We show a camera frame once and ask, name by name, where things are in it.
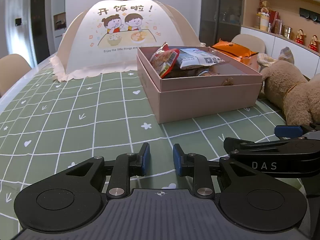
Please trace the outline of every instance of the food cover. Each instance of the food cover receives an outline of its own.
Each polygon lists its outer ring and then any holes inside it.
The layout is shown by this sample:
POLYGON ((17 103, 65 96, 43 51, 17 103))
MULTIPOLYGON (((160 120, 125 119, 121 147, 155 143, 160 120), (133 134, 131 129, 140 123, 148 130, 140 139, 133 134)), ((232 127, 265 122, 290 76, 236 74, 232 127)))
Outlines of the food cover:
POLYGON ((172 7, 152 0, 106 0, 71 23, 51 62, 58 81, 136 70, 138 47, 190 45, 190 37, 200 45, 189 23, 172 7))

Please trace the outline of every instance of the door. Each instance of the door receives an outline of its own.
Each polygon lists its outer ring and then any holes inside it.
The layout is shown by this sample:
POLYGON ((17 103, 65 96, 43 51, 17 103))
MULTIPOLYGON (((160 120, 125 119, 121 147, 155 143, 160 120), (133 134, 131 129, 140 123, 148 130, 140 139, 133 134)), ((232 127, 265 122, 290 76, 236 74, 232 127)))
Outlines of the door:
POLYGON ((45 26, 44 0, 30 0, 33 43, 38 64, 50 56, 45 26))
POLYGON ((243 0, 220 0, 217 40, 231 41, 241 32, 243 0))
POLYGON ((199 40, 207 46, 215 44, 219 0, 201 0, 199 40))

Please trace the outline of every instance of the orange bag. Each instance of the orange bag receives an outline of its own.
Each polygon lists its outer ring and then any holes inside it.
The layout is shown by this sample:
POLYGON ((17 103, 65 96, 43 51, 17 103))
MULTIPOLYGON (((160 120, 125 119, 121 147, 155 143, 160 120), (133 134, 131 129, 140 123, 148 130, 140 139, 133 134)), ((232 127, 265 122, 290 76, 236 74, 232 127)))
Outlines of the orange bag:
POLYGON ((258 52, 251 51, 244 46, 221 40, 217 44, 213 45, 212 48, 237 61, 240 61, 245 65, 249 64, 251 56, 258 54, 258 52))

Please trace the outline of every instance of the red figurine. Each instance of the red figurine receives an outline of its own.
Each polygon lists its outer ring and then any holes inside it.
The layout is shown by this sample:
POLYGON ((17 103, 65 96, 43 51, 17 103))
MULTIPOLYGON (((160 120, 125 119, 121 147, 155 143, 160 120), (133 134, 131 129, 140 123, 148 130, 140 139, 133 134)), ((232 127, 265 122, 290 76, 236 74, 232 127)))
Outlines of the red figurine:
POLYGON ((304 39, 304 34, 303 34, 303 30, 298 30, 298 34, 297 34, 297 37, 296 37, 296 39, 294 40, 295 42, 297 42, 297 43, 300 43, 301 45, 304 45, 303 43, 303 39, 304 39))
POLYGON ((312 36, 312 39, 310 41, 309 48, 318 52, 318 37, 316 35, 312 36))

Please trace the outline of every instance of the chair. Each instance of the chair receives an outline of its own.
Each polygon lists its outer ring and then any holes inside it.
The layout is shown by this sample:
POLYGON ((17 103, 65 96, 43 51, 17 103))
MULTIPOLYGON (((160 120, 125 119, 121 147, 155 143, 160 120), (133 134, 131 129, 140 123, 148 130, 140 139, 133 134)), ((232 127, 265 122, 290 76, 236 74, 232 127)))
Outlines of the chair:
POLYGON ((249 34, 238 34, 231 42, 244 46, 254 52, 266 52, 266 45, 263 40, 249 34))
POLYGON ((0 96, 2 97, 20 78, 31 70, 28 62, 18 54, 0 59, 0 96))

